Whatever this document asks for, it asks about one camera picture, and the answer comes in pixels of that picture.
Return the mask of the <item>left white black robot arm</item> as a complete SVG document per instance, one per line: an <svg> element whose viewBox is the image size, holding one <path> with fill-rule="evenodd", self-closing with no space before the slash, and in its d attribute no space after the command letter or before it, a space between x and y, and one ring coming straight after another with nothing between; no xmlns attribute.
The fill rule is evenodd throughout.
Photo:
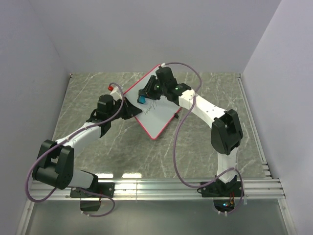
<svg viewBox="0 0 313 235"><path fill-rule="evenodd" d="M100 96L96 109L80 129L57 141L42 143L38 163L32 170L33 180L57 189L81 188L86 196L95 196L99 191L98 177L76 170L74 158L89 144L103 137L111 128L112 121L130 119L140 113L142 110L125 97L114 100L109 94Z"/></svg>

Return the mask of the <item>pink framed whiteboard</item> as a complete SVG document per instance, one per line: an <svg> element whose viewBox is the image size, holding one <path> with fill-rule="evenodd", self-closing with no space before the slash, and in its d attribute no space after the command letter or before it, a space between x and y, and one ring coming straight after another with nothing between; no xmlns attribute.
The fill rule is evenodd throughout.
<svg viewBox="0 0 313 235"><path fill-rule="evenodd" d="M168 101L166 97L162 96L160 100L145 99L144 104L137 102L138 91L147 84L151 75L156 74L159 65L156 65L146 75L135 82L130 88L124 91L124 96L142 112L135 116L135 119L147 133L147 135L155 140L164 131L175 114L180 111L180 107Z"/></svg>

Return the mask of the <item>blue whiteboard eraser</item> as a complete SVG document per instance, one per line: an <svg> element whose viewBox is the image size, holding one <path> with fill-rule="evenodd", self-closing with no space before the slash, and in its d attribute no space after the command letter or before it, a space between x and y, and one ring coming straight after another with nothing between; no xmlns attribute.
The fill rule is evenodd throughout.
<svg viewBox="0 0 313 235"><path fill-rule="evenodd" d="M137 98L137 102L138 102L139 104L145 104L145 103L146 103L145 97L139 95L138 98Z"/></svg>

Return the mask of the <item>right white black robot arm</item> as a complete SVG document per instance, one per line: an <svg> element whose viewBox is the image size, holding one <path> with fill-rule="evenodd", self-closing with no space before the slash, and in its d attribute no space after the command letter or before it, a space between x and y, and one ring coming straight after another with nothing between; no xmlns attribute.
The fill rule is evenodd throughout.
<svg viewBox="0 0 313 235"><path fill-rule="evenodd" d="M198 95L197 90L185 83L178 83L167 64L160 65L145 87L138 91L137 101L142 104L146 99L159 100L162 96L187 109L187 116L193 113L209 126L211 145L218 156L218 170L216 178L202 187L215 185L218 194L228 195L240 179L237 152L243 131L238 113L233 109L222 109Z"/></svg>

